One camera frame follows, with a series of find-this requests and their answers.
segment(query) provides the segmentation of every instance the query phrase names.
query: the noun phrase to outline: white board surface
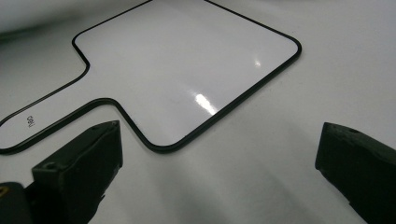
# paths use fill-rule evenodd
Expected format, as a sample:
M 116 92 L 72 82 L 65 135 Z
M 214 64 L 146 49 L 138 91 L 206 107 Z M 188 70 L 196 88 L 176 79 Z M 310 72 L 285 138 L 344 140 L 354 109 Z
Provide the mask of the white board surface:
M 1 150 L 53 131 L 97 99 L 117 102 L 148 147 L 170 150 L 301 51 L 288 36 L 196 0 L 148 1 L 74 43 L 87 73 L 3 119 Z

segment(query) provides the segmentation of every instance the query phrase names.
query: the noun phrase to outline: black rubber edge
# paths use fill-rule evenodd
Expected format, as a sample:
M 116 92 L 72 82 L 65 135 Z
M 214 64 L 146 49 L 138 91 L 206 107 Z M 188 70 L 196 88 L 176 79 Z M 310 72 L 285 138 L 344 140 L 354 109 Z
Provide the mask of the black rubber edge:
M 75 48 L 76 52 L 78 53 L 78 55 L 81 57 L 81 59 L 83 60 L 83 62 L 86 64 L 86 68 L 84 70 L 84 72 L 77 77 L 76 79 L 74 79 L 73 81 L 63 85 L 60 89 L 51 92 L 50 94 L 42 97 L 41 99 L 31 103 L 30 105 L 16 111 L 15 113 L 7 116 L 5 119 L 0 121 L 0 127 L 10 118 L 14 117 L 15 115 L 21 113 L 22 111 L 26 110 L 27 108 L 36 105 L 38 103 L 40 103 L 41 101 L 51 97 L 51 95 L 67 88 L 68 86 L 76 83 L 77 81 L 79 81 L 80 79 L 82 79 L 90 70 L 90 62 L 88 61 L 88 59 L 84 56 L 84 54 L 82 53 L 82 51 L 78 48 L 78 46 L 76 45 L 76 39 L 79 35 L 107 22 L 110 20 L 113 20 L 114 18 L 127 13 L 137 7 L 141 7 L 143 5 L 145 5 L 148 2 L 151 2 L 152 0 L 148 0 L 140 5 L 137 5 L 135 7 L 132 7 L 124 12 L 121 12 L 120 14 L 111 17 L 110 19 L 107 19 L 105 21 L 102 21 L 96 25 L 94 25 L 91 28 L 88 28 L 82 32 L 80 32 L 79 34 L 77 34 L 73 40 L 72 40 L 72 45 Z M 238 96 L 237 98 L 235 98 L 232 102 L 230 102 L 228 105 L 224 106 L 218 113 L 216 113 L 214 116 L 212 116 L 210 119 L 208 119 L 207 121 L 205 121 L 204 123 L 202 123 L 200 126 L 198 126 L 196 129 L 194 129 L 192 132 L 190 132 L 189 134 L 187 134 L 186 136 L 184 136 L 182 139 L 180 139 L 178 142 L 169 145 L 169 146 L 158 146 L 158 145 L 154 145 L 152 144 L 145 135 L 143 135 L 143 133 L 139 130 L 139 128 L 136 126 L 136 124 L 134 123 L 134 121 L 129 117 L 129 115 L 126 113 L 126 111 L 122 108 L 122 106 L 114 99 L 110 99 L 110 98 L 100 98 L 100 99 L 96 99 L 93 101 L 90 101 L 89 103 L 83 105 L 82 107 L 80 107 L 79 109 L 77 109 L 76 111 L 72 112 L 71 114 L 69 114 L 68 116 L 64 117 L 63 119 L 60 119 L 58 121 L 56 121 L 55 123 L 51 124 L 48 128 L 42 130 L 41 132 L 33 135 L 32 137 L 24 140 L 23 142 L 17 144 L 14 147 L 9 147 L 9 148 L 0 148 L 0 155 L 11 155 L 11 154 L 15 154 L 21 151 L 24 151 L 25 149 L 27 149 L 28 147 L 34 145 L 35 143 L 41 141 L 42 139 L 46 138 L 47 136 L 49 136 L 52 133 L 55 133 L 56 131 L 60 130 L 62 127 L 64 127 L 65 125 L 69 124 L 70 122 L 72 122 L 73 120 L 81 117 L 82 115 L 88 113 L 89 111 L 93 110 L 94 108 L 96 108 L 99 105 L 114 105 L 123 115 L 123 117 L 125 118 L 125 120 L 129 123 L 129 125 L 131 126 L 131 128 L 135 131 L 136 135 L 139 137 L 139 139 L 143 142 L 143 144 L 148 147 L 150 150 L 156 152 L 156 153 L 171 153 L 174 151 L 177 151 L 179 149 L 181 149 L 182 147 L 186 146 L 190 141 L 192 141 L 194 138 L 196 138 L 198 135 L 200 135 L 201 133 L 203 133 L 205 130 L 207 130 L 209 127 L 211 127 L 216 121 L 218 121 L 219 119 L 223 118 L 224 116 L 226 116 L 228 113 L 230 113 L 234 108 L 236 108 L 238 105 L 240 105 L 244 100 L 246 100 L 250 95 L 252 95 L 254 92 L 256 92 L 258 89 L 260 89 L 263 85 L 265 85 L 266 83 L 268 83 L 272 78 L 274 78 L 276 75 L 278 75 L 281 71 L 285 70 L 290 64 L 292 64 L 294 61 L 296 61 L 298 59 L 298 57 L 301 55 L 301 52 L 303 50 L 302 45 L 300 44 L 300 42 L 295 39 L 294 37 L 291 37 L 289 35 L 285 35 L 271 27 L 268 27 L 264 24 L 261 24 L 257 21 L 254 21 L 246 16 L 243 16 L 237 12 L 234 12 L 226 7 L 220 6 L 216 3 L 213 3 L 209 0 L 205 0 L 207 3 L 210 3 L 216 7 L 220 7 L 226 11 L 229 11 L 230 13 L 233 13 L 236 16 L 239 16 L 241 18 L 244 18 L 245 20 L 251 21 L 257 25 L 260 25 L 261 27 L 268 29 L 274 33 L 277 33 L 279 35 L 285 36 L 286 38 L 290 39 L 291 41 L 293 41 L 296 45 L 297 45 L 297 51 L 296 53 L 291 56 L 288 60 L 286 60 L 284 63 L 282 63 L 277 69 L 275 69 L 273 72 L 271 72 L 270 74 L 268 74 L 266 77 L 264 77 L 263 79 L 261 79 L 259 82 L 257 82 L 255 85 L 253 85 L 252 87 L 250 87 L 247 91 L 245 91 L 244 93 L 242 93 L 240 96 Z

